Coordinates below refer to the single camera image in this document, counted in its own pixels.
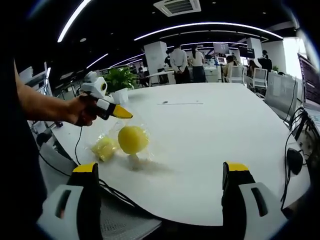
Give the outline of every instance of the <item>human hand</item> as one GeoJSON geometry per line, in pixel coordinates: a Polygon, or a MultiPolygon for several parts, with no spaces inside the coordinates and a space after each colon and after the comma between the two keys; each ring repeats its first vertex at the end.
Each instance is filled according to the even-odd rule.
{"type": "Polygon", "coordinates": [[[67,103],[67,122],[77,126],[91,126],[97,118],[97,114],[92,111],[97,102],[87,94],[81,94],[67,103]]]}

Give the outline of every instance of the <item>yellow fruit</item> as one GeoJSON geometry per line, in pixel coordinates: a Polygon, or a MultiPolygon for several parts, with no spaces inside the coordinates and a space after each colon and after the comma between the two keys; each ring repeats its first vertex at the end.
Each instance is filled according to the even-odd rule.
{"type": "Polygon", "coordinates": [[[126,154],[136,154],[149,143],[146,132],[138,126],[125,126],[118,134],[120,147],[126,154]]]}
{"type": "Polygon", "coordinates": [[[92,148],[92,152],[98,156],[102,161],[106,161],[112,158],[116,150],[119,148],[118,143],[105,136],[101,138],[92,148]]]}

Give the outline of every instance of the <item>black ceiling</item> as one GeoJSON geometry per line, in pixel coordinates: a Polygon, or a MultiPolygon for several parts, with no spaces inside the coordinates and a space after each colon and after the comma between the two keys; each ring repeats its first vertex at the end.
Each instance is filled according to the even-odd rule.
{"type": "MultiPolygon", "coordinates": [[[[85,69],[106,53],[109,53],[108,56],[92,69],[107,68],[141,54],[144,45],[159,41],[160,38],[172,46],[177,42],[237,42],[246,37],[242,33],[214,31],[222,30],[275,40],[269,34],[243,27],[206,25],[177,28],[134,41],[137,37],[163,28],[199,22],[228,22],[266,29],[290,20],[280,5],[270,0],[214,0],[216,4],[213,4],[213,0],[200,0],[201,12],[172,17],[165,16],[153,6],[158,0],[92,0],[63,41],[57,43],[64,25],[82,1],[38,0],[38,5],[26,1],[28,3],[24,4],[23,10],[31,17],[22,26],[16,56],[19,69],[47,61],[52,67],[50,82],[57,82],[62,74],[85,69]],[[82,38],[86,38],[86,41],[80,42],[82,38]]],[[[285,32],[286,36],[294,34],[293,30],[285,32]]]]}

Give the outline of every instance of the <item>white pot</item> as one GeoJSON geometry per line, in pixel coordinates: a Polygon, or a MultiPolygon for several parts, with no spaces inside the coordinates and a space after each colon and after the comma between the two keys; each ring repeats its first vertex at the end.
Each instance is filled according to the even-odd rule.
{"type": "Polygon", "coordinates": [[[116,92],[112,92],[111,96],[113,97],[115,104],[125,104],[129,101],[127,88],[121,89],[116,92]]]}

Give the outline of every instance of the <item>computer mouse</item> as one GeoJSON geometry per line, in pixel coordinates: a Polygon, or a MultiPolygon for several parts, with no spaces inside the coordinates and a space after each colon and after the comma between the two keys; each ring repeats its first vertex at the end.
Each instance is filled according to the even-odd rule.
{"type": "Polygon", "coordinates": [[[297,150],[289,147],[286,151],[286,163],[288,164],[289,171],[293,174],[298,175],[300,173],[303,160],[304,158],[297,150]]]}

